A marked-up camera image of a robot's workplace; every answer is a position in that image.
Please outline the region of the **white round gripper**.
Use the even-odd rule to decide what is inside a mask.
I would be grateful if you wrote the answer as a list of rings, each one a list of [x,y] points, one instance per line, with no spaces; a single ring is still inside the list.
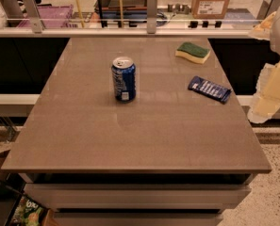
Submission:
[[[280,55],[280,7],[256,25],[248,35],[257,40],[270,40],[271,49]],[[247,117],[252,123],[264,123],[280,109],[280,62],[275,65],[265,64],[255,88]]]

